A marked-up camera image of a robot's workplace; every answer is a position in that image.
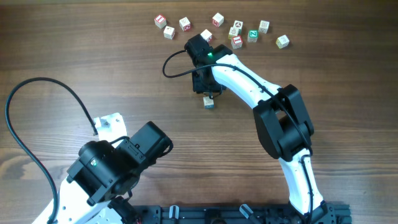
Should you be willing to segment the blue side wooden block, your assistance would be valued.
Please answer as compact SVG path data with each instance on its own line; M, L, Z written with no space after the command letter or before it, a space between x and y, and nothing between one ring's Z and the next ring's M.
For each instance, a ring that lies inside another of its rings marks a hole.
M203 97L203 104L205 109L212 109L215 106L214 100L211 99L209 96Z

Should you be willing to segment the red U snail block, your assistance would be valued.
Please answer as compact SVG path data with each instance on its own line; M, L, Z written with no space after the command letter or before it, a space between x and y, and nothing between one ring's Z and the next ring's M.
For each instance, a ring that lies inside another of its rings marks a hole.
M213 34L208 29L205 29L200 35L208 43L212 40L213 37Z

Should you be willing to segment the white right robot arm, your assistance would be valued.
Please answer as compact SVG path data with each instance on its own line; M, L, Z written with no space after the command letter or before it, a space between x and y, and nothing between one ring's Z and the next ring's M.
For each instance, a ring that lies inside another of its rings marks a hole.
M280 87L247 68L224 45L213 48L200 35L184 46L203 89L226 87L254 114L257 136L266 152L277 159L289 188L291 206L309 217L323 202L313 176L311 136L314 127L300 92L293 85Z

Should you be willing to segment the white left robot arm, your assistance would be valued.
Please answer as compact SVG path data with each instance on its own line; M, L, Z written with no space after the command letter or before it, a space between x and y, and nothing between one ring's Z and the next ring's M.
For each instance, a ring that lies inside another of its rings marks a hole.
M130 192L141 173L173 149L172 140L152 121L131 137L90 141L67 170L58 195L35 223L86 223L112 200Z

